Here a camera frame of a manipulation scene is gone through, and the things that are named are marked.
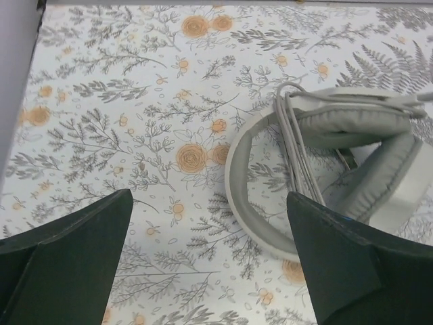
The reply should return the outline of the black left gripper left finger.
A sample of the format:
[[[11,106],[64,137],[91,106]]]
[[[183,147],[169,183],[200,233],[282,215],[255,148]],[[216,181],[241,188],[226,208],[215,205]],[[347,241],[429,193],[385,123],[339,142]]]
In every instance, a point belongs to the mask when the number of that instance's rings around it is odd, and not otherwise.
[[[118,190],[1,240],[2,324],[101,324],[133,197]]]

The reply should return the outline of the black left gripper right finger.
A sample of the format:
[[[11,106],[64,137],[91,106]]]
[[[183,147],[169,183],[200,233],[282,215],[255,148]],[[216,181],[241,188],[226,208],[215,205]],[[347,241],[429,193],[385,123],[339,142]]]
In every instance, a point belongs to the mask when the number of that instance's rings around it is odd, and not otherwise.
[[[318,324],[431,324],[432,247],[290,192],[288,219]]]

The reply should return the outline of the white grey headphones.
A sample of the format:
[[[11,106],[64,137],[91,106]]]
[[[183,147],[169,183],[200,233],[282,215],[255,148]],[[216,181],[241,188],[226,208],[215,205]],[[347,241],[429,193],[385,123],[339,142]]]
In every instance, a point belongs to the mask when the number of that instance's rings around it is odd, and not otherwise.
[[[364,87],[308,92],[277,88],[273,105],[253,116],[235,136],[225,166],[225,191],[237,222],[270,253],[298,260],[294,239],[282,234],[248,200],[248,165],[253,138],[278,124],[288,162],[290,187],[323,204],[307,160],[308,148],[333,150],[354,173],[335,208],[338,213],[387,233],[409,220],[432,184],[432,147],[411,131],[423,119],[431,93],[401,95]]]

